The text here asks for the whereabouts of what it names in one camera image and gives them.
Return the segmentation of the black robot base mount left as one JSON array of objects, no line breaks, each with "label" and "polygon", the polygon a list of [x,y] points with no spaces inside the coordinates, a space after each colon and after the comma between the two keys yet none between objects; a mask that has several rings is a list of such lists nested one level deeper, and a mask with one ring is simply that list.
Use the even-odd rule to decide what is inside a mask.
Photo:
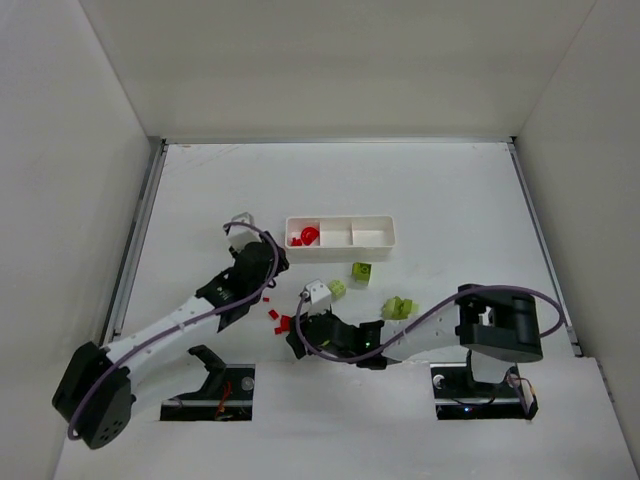
[{"label": "black robot base mount left", "polygon": [[160,421],[164,422],[248,422],[253,417],[255,364],[225,363],[211,349],[198,345],[188,350],[202,365],[206,377],[197,390],[164,401]]}]

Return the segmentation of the red round lego piece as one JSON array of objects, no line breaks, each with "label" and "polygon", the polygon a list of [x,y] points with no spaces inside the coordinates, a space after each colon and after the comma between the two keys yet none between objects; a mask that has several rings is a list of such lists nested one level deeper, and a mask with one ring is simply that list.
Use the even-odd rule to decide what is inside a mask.
[{"label": "red round lego piece", "polygon": [[319,238],[319,235],[320,231],[318,228],[307,226],[300,232],[300,241],[304,246],[310,246]]}]

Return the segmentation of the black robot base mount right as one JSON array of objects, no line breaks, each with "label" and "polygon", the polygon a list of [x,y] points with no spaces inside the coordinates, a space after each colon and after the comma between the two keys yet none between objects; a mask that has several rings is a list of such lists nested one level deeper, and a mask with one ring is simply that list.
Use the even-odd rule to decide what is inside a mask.
[{"label": "black robot base mount right", "polygon": [[438,420],[525,420],[539,411],[535,389],[511,366],[500,383],[477,382],[464,363],[430,367]]}]

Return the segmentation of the pale green square lego brick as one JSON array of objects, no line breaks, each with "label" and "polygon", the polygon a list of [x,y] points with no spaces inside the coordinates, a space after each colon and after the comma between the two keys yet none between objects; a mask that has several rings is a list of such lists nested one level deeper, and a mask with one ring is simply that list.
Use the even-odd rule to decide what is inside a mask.
[{"label": "pale green square lego brick", "polygon": [[339,300],[346,295],[347,287],[341,280],[332,280],[327,285],[334,300]]}]

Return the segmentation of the large lime green lego brick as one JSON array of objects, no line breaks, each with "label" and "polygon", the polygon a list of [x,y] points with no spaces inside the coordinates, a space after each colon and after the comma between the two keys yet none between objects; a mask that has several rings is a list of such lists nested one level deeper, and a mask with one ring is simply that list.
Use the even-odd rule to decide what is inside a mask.
[{"label": "large lime green lego brick", "polygon": [[351,278],[358,285],[368,286],[372,275],[372,265],[365,262],[354,262],[352,264]]}]

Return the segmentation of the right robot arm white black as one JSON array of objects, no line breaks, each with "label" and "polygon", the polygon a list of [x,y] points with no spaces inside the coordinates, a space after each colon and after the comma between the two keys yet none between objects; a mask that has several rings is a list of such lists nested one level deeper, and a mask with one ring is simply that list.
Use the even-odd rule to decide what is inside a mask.
[{"label": "right robot arm white black", "polygon": [[473,381],[498,384],[511,366],[543,359],[535,299],[512,288],[462,285],[452,300],[408,323],[377,320],[351,325],[332,311],[319,280],[301,295],[286,342],[294,356],[384,370],[419,354],[461,346]]}]

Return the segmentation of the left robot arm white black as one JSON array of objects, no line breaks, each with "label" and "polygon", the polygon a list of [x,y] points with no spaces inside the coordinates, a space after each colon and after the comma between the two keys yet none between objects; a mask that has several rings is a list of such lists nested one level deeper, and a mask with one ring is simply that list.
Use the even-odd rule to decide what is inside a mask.
[{"label": "left robot arm white black", "polygon": [[146,330],[105,347],[89,341],[76,349],[52,399],[67,421],[69,440],[82,440],[91,449],[108,443],[110,434],[128,423],[139,399],[133,387],[136,373],[247,315],[262,292],[275,286],[275,277],[289,268],[284,250],[267,233],[232,256],[233,266]]}]

